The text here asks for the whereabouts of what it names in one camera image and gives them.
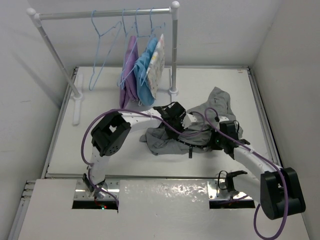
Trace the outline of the grey t shirt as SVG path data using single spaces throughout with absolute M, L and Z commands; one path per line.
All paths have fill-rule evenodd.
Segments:
M 204 153 L 212 151 L 210 140 L 213 129 L 206 120 L 199 115 L 205 115 L 207 108 L 214 108 L 207 111 L 209 121 L 217 127 L 219 124 L 215 121 L 216 115 L 226 117 L 230 121 L 235 121 L 237 118 L 231 109 L 231 96 L 224 90 L 215 87 L 208 96 L 206 102 L 188 109 L 188 114 L 193 113 L 197 118 L 197 122 L 192 124 L 184 132 L 189 136 L 179 136 L 178 140 L 170 139 L 166 133 L 165 125 L 158 128 L 148 128 L 146 133 L 139 139 L 140 142 L 146 143 L 149 150 L 155 156 L 159 155 L 184 155 L 189 152 Z

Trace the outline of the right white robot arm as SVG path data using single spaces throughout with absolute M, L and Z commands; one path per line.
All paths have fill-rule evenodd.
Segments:
M 291 216 L 305 212 L 306 203 L 297 172 L 259 158 L 250 150 L 250 142 L 239 138 L 234 121 L 220 121 L 218 129 L 211 132 L 210 144 L 213 150 L 224 151 L 247 169 L 228 172 L 220 190 L 248 194 L 270 220 L 282 218 L 285 213 Z

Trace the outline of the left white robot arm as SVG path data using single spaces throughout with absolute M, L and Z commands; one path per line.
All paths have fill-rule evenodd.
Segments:
M 81 158 L 88 173 L 82 177 L 88 191 L 106 191 L 105 170 L 112 155 L 122 147 L 131 132 L 164 126 L 170 139 L 177 139 L 197 122 L 197 118 L 175 102 L 145 111 L 112 109 L 98 116 L 86 130 L 81 143 Z

